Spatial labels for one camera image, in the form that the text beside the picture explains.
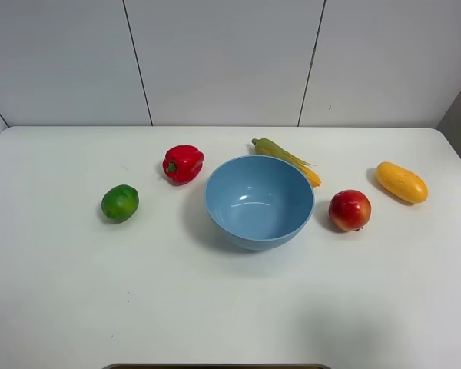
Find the yellow mango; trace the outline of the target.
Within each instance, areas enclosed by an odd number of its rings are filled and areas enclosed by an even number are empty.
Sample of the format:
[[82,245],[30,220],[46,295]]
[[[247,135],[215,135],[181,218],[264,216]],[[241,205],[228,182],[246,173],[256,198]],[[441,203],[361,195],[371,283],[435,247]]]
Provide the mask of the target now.
[[376,178],[388,192],[410,204],[422,203],[428,197],[425,182],[418,175],[394,163],[379,163]]

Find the corn cob with husk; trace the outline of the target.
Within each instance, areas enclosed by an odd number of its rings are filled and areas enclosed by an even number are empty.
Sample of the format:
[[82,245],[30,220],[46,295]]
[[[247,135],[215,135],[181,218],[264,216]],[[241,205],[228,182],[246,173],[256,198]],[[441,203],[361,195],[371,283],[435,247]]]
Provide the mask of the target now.
[[311,169],[312,164],[292,155],[268,138],[253,138],[251,143],[257,155],[271,156],[286,161],[300,170],[306,176],[313,188],[321,186],[319,175]]

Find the red pomegranate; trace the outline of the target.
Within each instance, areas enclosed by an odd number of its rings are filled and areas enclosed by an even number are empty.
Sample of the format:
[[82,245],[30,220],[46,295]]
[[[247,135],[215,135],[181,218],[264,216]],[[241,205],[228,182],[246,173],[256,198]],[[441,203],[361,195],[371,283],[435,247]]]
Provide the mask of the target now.
[[333,196],[328,211],[330,220],[342,231],[359,231],[369,222],[372,206],[364,193],[349,189]]

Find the blue plastic bowl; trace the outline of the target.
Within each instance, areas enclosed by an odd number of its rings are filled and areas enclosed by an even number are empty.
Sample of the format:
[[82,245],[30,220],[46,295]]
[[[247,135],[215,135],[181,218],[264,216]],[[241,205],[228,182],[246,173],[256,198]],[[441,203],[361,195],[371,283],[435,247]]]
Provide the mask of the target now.
[[267,251],[303,229],[313,214],[315,194],[293,165],[247,155],[215,169],[205,185],[204,201],[230,242],[248,251]]

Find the green lime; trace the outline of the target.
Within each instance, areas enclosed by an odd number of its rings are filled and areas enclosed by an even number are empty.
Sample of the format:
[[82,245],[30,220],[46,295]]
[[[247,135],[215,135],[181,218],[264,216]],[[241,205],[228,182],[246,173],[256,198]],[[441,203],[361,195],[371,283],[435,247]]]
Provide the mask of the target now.
[[103,215],[114,223],[128,220],[136,212],[138,206],[138,191],[127,184],[115,186],[101,200]]

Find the red bell pepper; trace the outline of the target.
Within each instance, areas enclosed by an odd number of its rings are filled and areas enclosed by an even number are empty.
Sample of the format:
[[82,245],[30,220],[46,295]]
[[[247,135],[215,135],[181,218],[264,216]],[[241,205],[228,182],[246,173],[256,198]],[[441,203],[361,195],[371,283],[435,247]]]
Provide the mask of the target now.
[[185,185],[195,179],[203,168],[204,153],[192,145],[178,145],[165,154],[162,168],[175,185]]

